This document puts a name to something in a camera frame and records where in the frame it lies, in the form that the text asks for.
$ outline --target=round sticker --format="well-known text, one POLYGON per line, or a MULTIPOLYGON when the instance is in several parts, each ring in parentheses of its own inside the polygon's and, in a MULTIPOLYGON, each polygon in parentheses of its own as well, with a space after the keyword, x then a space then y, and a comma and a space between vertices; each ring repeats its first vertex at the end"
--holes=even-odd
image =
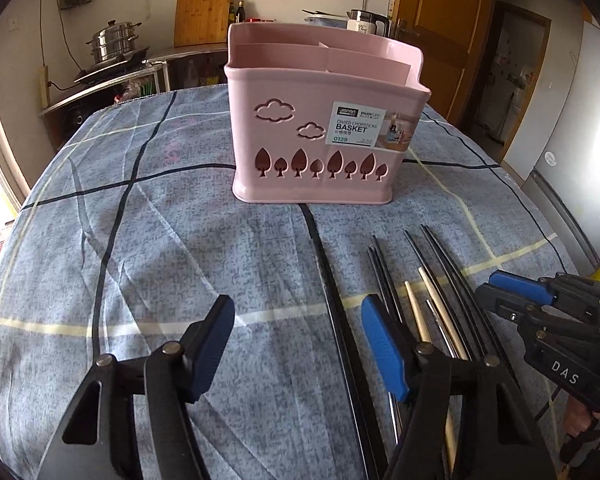
POLYGON ((544 160, 549 166, 555 166, 555 155, 552 152, 546 152, 544 154, 544 160))

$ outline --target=pink plastic container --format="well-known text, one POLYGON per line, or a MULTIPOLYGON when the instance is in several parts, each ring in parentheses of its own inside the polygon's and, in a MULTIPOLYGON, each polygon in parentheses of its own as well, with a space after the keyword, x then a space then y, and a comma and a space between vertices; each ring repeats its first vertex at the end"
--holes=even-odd
POLYGON ((229 29, 234 195, 245 202, 384 204, 430 91, 422 52, 288 23, 229 29))

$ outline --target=leaf-shaped hole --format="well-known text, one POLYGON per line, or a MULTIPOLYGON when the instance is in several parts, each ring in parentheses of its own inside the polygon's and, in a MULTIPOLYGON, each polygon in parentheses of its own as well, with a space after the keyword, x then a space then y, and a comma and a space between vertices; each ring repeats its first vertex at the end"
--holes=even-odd
POLYGON ((309 166, 309 171, 311 171, 313 173, 311 178, 318 178, 318 174, 322 173, 323 169, 324 169, 324 164, 322 163, 322 161, 319 158, 316 158, 309 166))
POLYGON ((271 168, 271 157, 269 156, 269 152, 264 148, 261 148, 256 154, 255 163, 256 170, 260 172, 260 176, 266 176, 265 172, 271 168))
POLYGON ((387 171, 388 168, 386 164, 381 164, 380 166, 378 166, 378 169, 376 170, 376 180, 382 180, 382 177, 386 175, 387 171))
POLYGON ((306 153, 300 148, 291 159, 291 169, 296 172, 295 176, 300 176, 301 171, 306 170, 307 162, 306 153))
POLYGON ((373 153, 369 153, 365 160, 360 164, 360 174, 362 175, 362 180, 366 180, 366 176, 374 170, 376 166, 376 158, 373 153))
POLYGON ((283 176, 282 172, 286 171, 286 168, 288 168, 288 165, 286 163, 286 160, 282 157, 280 157, 276 163, 273 165, 273 169, 276 170, 278 172, 277 176, 283 176))
POLYGON ((336 173, 342 169, 342 153, 340 150, 331 155, 331 158, 327 162, 327 171, 331 173, 329 178, 336 178, 336 173))
POLYGON ((351 175, 356 172, 358 165, 352 160, 349 164, 344 167, 344 172, 347 174, 347 178, 351 180, 351 175))

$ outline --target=blue gripper pad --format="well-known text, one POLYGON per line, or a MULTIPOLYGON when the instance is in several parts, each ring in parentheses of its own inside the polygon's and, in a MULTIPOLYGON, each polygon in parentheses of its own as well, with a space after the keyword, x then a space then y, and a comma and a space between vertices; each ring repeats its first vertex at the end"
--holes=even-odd
POLYGON ((224 347, 234 328, 235 305, 234 300, 228 296, 219 296, 214 306, 200 327, 202 340, 193 357, 193 383, 191 393, 198 400, 200 395, 208 392, 214 380, 224 347))
POLYGON ((380 317, 378 308, 384 308, 384 305, 380 301, 374 302, 371 296, 362 301, 362 327, 376 358, 384 386, 398 401, 405 402, 409 387, 404 379, 404 360, 380 317))
POLYGON ((554 295, 542 283, 503 270, 496 270, 489 276, 489 284, 524 296, 540 305, 551 305, 554 302, 554 295))

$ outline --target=wooden cutting board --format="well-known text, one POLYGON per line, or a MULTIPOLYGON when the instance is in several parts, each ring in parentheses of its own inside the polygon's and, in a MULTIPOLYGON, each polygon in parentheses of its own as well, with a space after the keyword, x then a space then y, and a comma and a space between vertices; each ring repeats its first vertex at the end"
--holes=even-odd
POLYGON ((173 46, 224 43, 231 0, 178 0, 173 46))

